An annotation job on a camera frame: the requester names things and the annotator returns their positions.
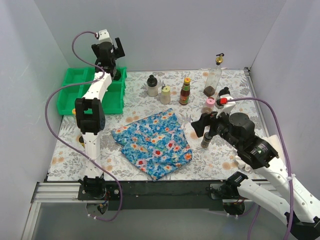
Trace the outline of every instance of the black lid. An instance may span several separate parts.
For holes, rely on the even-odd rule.
[[[155,87],[155,86],[157,86],[158,81],[155,78],[155,76],[150,75],[148,80],[146,81],[146,84],[148,84],[149,87]]]
[[[230,95],[230,91],[229,91],[229,88],[226,86],[224,89],[221,89],[218,96],[222,96],[222,95],[226,95],[226,94],[229,94]]]

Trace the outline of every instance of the white cloth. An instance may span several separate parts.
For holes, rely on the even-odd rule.
[[[269,137],[263,137],[263,140],[267,141],[271,146],[278,152],[279,157],[283,161],[284,164],[285,162],[285,155],[280,143],[280,140],[277,135],[272,135]],[[246,164],[244,161],[241,160],[240,157],[237,156],[237,152],[235,153],[235,158],[234,160],[238,163],[238,168],[239,169],[244,169],[246,172],[249,172],[252,170],[251,166],[249,164]]]

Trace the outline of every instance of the bottle label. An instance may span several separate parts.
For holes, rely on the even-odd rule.
[[[189,96],[180,96],[180,103],[187,104],[189,102]]]
[[[190,90],[190,85],[188,85],[188,86],[183,85],[183,86],[182,86],[182,90],[184,90],[184,91],[189,91],[189,90]]]

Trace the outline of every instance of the brown bottle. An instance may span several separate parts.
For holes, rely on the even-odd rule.
[[[185,77],[183,81],[183,86],[180,92],[180,100],[179,103],[181,105],[187,105],[189,102],[189,96],[190,96],[190,81],[191,79],[189,77]]]

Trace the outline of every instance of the pink lid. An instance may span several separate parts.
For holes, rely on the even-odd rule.
[[[213,97],[208,97],[207,100],[205,101],[205,105],[208,107],[208,108],[213,108],[214,105],[215,105],[215,99]]]

